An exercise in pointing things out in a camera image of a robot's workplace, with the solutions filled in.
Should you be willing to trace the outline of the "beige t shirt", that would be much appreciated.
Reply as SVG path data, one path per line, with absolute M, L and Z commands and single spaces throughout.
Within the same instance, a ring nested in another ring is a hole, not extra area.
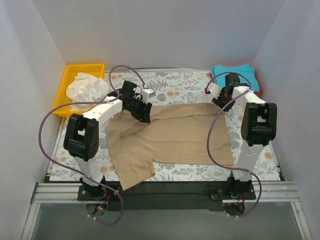
M 154 162 L 233 166 L 229 133 L 213 103 L 154 105 L 150 123 L 124 110 L 106 126 L 107 144 L 119 182 L 127 190 L 153 177 Z

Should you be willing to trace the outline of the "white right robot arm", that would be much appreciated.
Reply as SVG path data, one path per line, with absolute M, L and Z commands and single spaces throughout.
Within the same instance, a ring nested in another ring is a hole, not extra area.
M 240 133 L 243 140 L 236 166 L 230 167 L 223 193 L 232 199 L 244 198 L 253 193 L 253 169 L 262 150 L 274 140 L 277 132 L 278 107 L 275 103 L 260 99 L 253 91 L 249 80 L 242 83 L 242 74 L 223 73 L 225 86 L 208 83 L 205 92 L 211 94 L 212 102 L 222 112 L 228 112 L 235 103 L 243 109 Z

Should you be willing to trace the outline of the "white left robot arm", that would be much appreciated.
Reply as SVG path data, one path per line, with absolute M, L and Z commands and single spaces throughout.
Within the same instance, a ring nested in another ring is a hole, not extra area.
M 104 103 L 98 104 L 84 114 L 72 114 L 66 128 L 63 147 L 76 161 L 84 174 L 80 178 L 85 193 L 95 200 L 106 196 L 105 178 L 96 161 L 99 149 L 100 128 L 118 113 L 126 110 L 142 123 L 150 123 L 155 91 L 141 88 L 131 81 L 124 81 L 121 88 L 107 94 Z

